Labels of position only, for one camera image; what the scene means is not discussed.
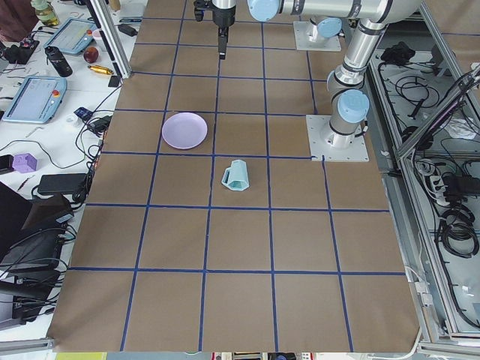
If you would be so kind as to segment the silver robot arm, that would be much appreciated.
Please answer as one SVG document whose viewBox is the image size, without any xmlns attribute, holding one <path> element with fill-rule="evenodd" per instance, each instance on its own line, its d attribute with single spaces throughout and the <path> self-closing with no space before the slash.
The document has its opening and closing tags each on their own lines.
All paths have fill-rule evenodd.
<svg viewBox="0 0 480 360">
<path fill-rule="evenodd" d="M 293 15 L 357 19 L 342 64 L 328 76 L 332 114 L 321 130 L 325 142 L 334 149 L 350 147 L 359 123 L 365 120 L 370 103 L 359 90 L 365 69 L 387 26 L 413 14 L 420 1 L 249 1 L 250 15 L 266 22 L 283 11 Z"/>
<path fill-rule="evenodd" d="M 290 6 L 285 1 L 248 1 L 248 11 L 257 21 L 267 22 L 284 10 L 293 16 L 302 13 L 303 1 L 294 1 Z M 220 59 L 226 58 L 229 28 L 236 19 L 235 1 L 195 1 L 194 14 L 197 22 L 203 20 L 204 13 L 210 11 L 214 24 L 218 27 L 217 41 Z M 333 51 L 341 50 L 338 35 L 342 30 L 342 19 L 338 17 L 312 16 L 308 21 L 293 23 L 297 50 Z"/>
</svg>

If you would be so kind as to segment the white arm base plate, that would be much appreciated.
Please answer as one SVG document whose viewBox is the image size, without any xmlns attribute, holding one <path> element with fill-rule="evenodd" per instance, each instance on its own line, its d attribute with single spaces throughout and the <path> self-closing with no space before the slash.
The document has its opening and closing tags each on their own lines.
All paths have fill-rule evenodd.
<svg viewBox="0 0 480 360">
<path fill-rule="evenodd" d="M 362 127 L 354 134 L 335 133 L 330 127 L 330 115 L 307 115 L 306 126 L 312 161 L 368 162 L 368 150 Z"/>
<path fill-rule="evenodd" d="M 342 21 L 339 18 L 325 18 L 318 23 L 295 21 L 293 23 L 297 50 L 340 52 L 339 33 Z"/>
</svg>

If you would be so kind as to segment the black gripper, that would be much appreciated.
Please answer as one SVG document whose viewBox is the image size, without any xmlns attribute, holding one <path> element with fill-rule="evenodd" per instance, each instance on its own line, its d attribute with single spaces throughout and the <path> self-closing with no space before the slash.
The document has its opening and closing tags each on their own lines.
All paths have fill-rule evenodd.
<svg viewBox="0 0 480 360">
<path fill-rule="evenodd" d="M 236 0 L 212 0 L 212 19 L 218 28 L 218 54 L 224 60 L 227 54 L 228 27 L 232 26 L 236 17 Z"/>
</svg>

